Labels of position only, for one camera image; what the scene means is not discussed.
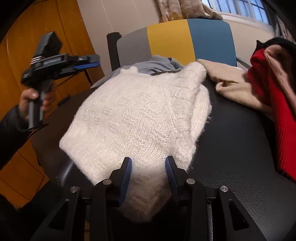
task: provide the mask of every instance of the hand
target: hand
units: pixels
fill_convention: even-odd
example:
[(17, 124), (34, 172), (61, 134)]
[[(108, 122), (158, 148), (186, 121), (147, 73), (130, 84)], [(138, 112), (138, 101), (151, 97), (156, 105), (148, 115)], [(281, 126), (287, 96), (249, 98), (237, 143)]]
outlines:
[[(35, 100), (39, 96), (38, 91), (30, 88), (22, 92), (20, 96), (20, 116), (25, 120), (29, 121), (29, 101)], [(52, 107), (50, 106), (55, 101), (55, 86), (51, 85), (51, 89), (45, 94), (45, 99), (42, 103), (42, 110), (44, 113), (49, 112)]]

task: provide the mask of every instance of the window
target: window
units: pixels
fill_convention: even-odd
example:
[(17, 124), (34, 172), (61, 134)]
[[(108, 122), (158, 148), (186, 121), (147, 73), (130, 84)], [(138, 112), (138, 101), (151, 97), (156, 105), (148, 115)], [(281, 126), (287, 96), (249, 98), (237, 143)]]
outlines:
[(202, 0), (202, 2), (218, 12), (238, 14), (269, 23), (261, 0)]
[(262, 2), (260, 0), (251, 0), (251, 5), (254, 9), (255, 18), (262, 22), (268, 23), (267, 15)]

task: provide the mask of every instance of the sweater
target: sweater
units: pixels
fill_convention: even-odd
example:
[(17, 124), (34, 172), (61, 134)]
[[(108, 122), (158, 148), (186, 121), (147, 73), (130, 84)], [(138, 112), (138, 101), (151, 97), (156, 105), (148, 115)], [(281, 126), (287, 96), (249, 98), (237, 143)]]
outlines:
[(218, 94), (236, 103), (262, 111), (273, 120), (271, 107), (262, 103), (254, 93), (245, 71), (204, 59), (197, 61), (205, 67), (210, 79), (217, 83), (215, 89)]
[(296, 180), (296, 121), (264, 50), (251, 57), (248, 77), (260, 100), (273, 110), (276, 127), (278, 167)]
[(119, 75), (121, 69), (129, 69), (132, 66), (136, 66), (139, 73), (142, 74), (153, 74), (162, 73), (165, 71), (181, 70), (184, 67), (174, 58), (166, 58), (160, 55), (153, 55), (149, 61), (134, 63), (133, 65), (126, 65), (114, 70), (109, 75), (106, 75), (105, 77), (94, 83), (91, 88), (101, 86), (107, 80), (115, 77), (116, 75)]
[[(256, 49), (255, 49), (254, 53), (259, 49), (266, 49), (271, 45), (281, 46), (282, 48), (284, 48), (288, 51), (288, 53), (292, 56), (293, 59), (296, 58), (296, 44), (287, 40), (287, 39), (284, 39), (282, 37), (275, 37), (273, 39), (266, 41), (265, 43), (261, 43), (259, 40), (257, 40), (257, 45), (256, 45)], [(293, 71), (293, 75), (295, 75), (295, 73), (296, 73), (296, 62), (295, 61), (293, 62), (292, 71)]]
[(120, 168), (132, 172), (121, 211), (149, 221), (170, 197), (165, 159), (188, 170), (211, 106), (201, 85), (204, 67), (191, 63), (178, 73), (150, 76), (122, 69), (81, 105), (60, 148), (95, 185)]
[(296, 116), (296, 83), (293, 76), (294, 60), (289, 52), (280, 45), (271, 45), (264, 51), (264, 56), (276, 77), (283, 93), (285, 94), (291, 111)]

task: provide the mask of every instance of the chair backrest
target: chair backrest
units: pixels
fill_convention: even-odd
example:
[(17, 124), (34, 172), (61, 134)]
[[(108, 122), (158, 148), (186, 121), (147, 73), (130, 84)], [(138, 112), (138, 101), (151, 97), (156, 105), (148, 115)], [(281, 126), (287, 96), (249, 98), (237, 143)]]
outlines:
[(221, 20), (184, 19), (154, 24), (117, 41), (120, 65), (173, 57), (186, 65), (198, 58), (237, 65), (230, 26)]

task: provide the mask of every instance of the black jacket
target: black jacket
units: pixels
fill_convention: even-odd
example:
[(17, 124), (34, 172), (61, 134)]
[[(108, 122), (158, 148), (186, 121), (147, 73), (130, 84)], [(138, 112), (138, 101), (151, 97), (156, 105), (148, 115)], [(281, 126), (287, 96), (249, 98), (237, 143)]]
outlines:
[(29, 134), (28, 123), (21, 118), (16, 105), (0, 121), (0, 170), (25, 144)]

